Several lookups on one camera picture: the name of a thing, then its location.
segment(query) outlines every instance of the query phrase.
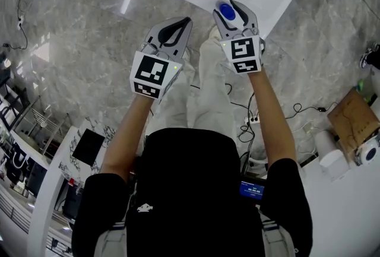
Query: electrical outlet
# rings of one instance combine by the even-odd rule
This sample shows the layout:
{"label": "electrical outlet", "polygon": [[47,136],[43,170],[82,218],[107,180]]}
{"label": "electrical outlet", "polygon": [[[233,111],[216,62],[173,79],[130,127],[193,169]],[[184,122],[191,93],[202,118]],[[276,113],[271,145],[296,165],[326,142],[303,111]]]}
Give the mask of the electrical outlet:
{"label": "electrical outlet", "polygon": [[[259,117],[258,114],[257,114],[257,116],[255,116],[255,117],[250,116],[249,118],[251,119],[251,124],[257,124],[257,123],[260,123],[260,117]],[[244,119],[245,124],[248,124],[248,119],[249,119],[249,118],[248,118],[248,117],[245,117],[245,119]]]}
{"label": "electrical outlet", "polygon": [[18,21],[17,23],[17,30],[20,30],[20,26],[23,24],[24,22],[24,16],[20,16],[20,21]]}

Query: metal rack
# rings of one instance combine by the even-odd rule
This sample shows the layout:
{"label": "metal rack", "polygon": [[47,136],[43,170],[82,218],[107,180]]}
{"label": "metal rack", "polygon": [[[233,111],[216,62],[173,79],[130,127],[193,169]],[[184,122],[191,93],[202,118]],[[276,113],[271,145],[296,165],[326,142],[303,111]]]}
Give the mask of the metal rack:
{"label": "metal rack", "polygon": [[[64,123],[67,118],[69,118],[69,114],[67,113],[63,119],[61,119],[58,122],[55,122],[52,118],[50,118],[51,115],[45,116],[42,113],[40,113],[37,109],[35,109],[33,106],[39,101],[41,96],[38,96],[34,102],[30,103],[29,106],[25,109],[25,111],[20,115],[20,117],[17,119],[16,123],[12,127],[12,130],[17,133],[17,127],[20,125],[21,121],[26,120],[28,123],[32,124],[31,130],[28,132],[28,137],[32,134],[32,132],[38,128],[39,131],[44,129],[45,131],[48,131],[50,133],[49,138],[47,139],[47,142],[43,148],[40,148],[40,154],[43,156],[50,156],[53,157],[53,155],[50,155],[47,153],[47,149],[50,146],[50,143],[54,139],[58,139],[57,141],[61,142],[65,135],[68,132],[68,128],[65,127]],[[28,113],[31,112],[33,114],[34,121],[30,121],[26,118]]]}

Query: white shelf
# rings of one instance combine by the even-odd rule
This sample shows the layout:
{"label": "white shelf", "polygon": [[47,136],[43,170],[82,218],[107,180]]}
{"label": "white shelf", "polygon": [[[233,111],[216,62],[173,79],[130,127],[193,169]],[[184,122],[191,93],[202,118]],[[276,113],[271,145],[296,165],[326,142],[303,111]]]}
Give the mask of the white shelf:
{"label": "white shelf", "polygon": [[31,147],[28,143],[26,143],[15,131],[11,131],[11,135],[14,138],[14,141],[20,146],[22,151],[26,153],[30,158],[32,158],[35,162],[41,165],[44,169],[49,169],[50,164],[47,161],[47,158],[41,155],[38,151],[36,151],[33,147]]}

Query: gray marble floor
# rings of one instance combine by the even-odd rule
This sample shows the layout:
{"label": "gray marble floor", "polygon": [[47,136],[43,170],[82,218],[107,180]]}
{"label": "gray marble floor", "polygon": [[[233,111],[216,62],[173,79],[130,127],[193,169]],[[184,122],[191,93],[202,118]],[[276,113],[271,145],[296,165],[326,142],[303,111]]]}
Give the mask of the gray marble floor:
{"label": "gray marble floor", "polygon": [[[367,0],[380,13],[380,0]],[[18,0],[0,0],[1,43],[25,45],[17,30]],[[183,0],[21,0],[28,36],[27,50],[7,53],[20,85],[29,97],[42,96],[42,106],[55,116],[66,112],[74,124],[90,116],[117,128],[133,94],[129,72],[133,54],[150,27],[169,17],[190,16],[194,22],[189,41],[192,62],[215,25],[208,12]],[[286,116],[293,105],[325,106],[339,101],[350,87],[368,74],[358,68],[368,41],[380,38],[380,22],[360,0],[293,0],[266,39],[264,64]],[[228,70],[233,86],[231,100],[247,104],[252,94],[247,78]],[[197,99],[189,98],[189,112]],[[236,121],[243,124],[246,111],[234,107]],[[288,120],[292,130],[305,122],[327,128],[326,114],[308,110]],[[255,157],[264,155],[259,125],[254,126]],[[312,151],[312,140],[302,131],[294,133],[299,158]],[[246,144],[238,145],[241,153]]]}

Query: display screen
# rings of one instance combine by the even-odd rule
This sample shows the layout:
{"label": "display screen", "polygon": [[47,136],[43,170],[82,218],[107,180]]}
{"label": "display screen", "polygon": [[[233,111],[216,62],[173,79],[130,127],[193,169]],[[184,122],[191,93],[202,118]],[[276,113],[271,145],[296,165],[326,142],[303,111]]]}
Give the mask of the display screen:
{"label": "display screen", "polygon": [[240,184],[240,194],[246,197],[261,200],[264,193],[264,187],[253,183],[242,181]]}
{"label": "display screen", "polygon": [[104,140],[103,136],[86,129],[72,156],[92,166]]}

